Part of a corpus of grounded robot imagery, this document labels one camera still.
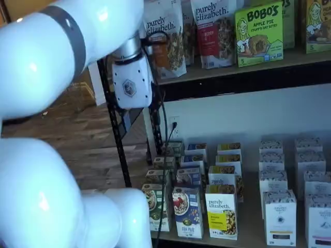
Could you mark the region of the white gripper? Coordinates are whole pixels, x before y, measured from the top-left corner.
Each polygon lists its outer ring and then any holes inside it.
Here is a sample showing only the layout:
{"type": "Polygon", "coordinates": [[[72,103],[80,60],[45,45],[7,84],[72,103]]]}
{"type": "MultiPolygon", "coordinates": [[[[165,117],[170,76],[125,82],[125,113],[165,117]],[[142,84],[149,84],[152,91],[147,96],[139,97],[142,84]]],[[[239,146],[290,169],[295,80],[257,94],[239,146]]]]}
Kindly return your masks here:
{"type": "Polygon", "coordinates": [[[122,114],[124,137],[133,126],[144,107],[152,102],[154,78],[145,53],[133,59],[112,64],[112,80],[117,104],[125,110],[122,114]]]}

